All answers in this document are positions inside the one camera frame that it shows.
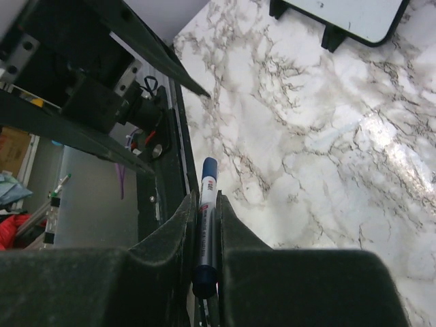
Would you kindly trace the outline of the black framed whiteboard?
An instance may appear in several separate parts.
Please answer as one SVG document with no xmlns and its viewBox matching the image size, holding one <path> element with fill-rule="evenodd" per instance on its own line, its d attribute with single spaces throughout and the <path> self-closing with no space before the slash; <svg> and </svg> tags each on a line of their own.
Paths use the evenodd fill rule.
<svg viewBox="0 0 436 327">
<path fill-rule="evenodd" d="M 385 44 L 408 4 L 408 0 L 271 1 L 269 15 L 278 20 L 286 10 L 292 9 L 322 23 L 321 47 L 334 52 L 347 38 L 372 48 Z"/>
</svg>

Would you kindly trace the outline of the blue marker cap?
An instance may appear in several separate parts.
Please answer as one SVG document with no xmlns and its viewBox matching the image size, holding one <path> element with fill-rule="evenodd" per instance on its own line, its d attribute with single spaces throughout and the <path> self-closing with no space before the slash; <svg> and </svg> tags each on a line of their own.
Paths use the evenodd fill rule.
<svg viewBox="0 0 436 327">
<path fill-rule="evenodd" d="M 218 163 L 217 160 L 212 157 L 207 157 L 202 166 L 202 179 L 211 177 L 217 180 Z"/>
</svg>

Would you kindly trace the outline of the white whiteboard marker pen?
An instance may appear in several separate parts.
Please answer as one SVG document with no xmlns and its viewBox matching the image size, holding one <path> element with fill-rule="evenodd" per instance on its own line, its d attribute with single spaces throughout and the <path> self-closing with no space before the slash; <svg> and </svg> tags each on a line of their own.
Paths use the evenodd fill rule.
<svg viewBox="0 0 436 327">
<path fill-rule="evenodd" d="M 196 252 L 192 272 L 193 293 L 200 299 L 208 299 L 216 293 L 216 201 L 217 172 L 206 169 L 202 176 L 197 216 Z"/>
</svg>

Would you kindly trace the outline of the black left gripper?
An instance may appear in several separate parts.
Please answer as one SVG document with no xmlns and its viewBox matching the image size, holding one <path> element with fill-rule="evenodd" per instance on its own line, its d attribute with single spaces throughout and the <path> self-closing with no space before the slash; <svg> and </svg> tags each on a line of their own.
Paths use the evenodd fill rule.
<svg viewBox="0 0 436 327">
<path fill-rule="evenodd" d="M 153 176 L 138 157 L 152 160 L 155 136 L 166 150 L 167 99 L 154 78 L 138 80 L 141 57 L 209 95 L 124 1 L 2 1 L 1 125 Z"/>
</svg>

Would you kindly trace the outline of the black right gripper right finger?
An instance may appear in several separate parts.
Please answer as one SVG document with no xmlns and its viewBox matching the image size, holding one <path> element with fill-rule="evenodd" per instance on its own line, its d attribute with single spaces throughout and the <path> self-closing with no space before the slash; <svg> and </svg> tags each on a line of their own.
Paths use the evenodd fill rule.
<svg viewBox="0 0 436 327">
<path fill-rule="evenodd" d="M 384 263 L 355 249 L 273 249 L 217 197 L 223 326 L 407 326 Z"/>
</svg>

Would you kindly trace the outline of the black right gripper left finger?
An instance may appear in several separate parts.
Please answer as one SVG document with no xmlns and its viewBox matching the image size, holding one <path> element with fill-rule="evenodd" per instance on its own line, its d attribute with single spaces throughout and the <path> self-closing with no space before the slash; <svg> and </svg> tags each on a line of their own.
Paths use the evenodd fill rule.
<svg viewBox="0 0 436 327">
<path fill-rule="evenodd" d="M 130 249 L 1 253 L 2 326 L 188 326 L 197 196 Z"/>
</svg>

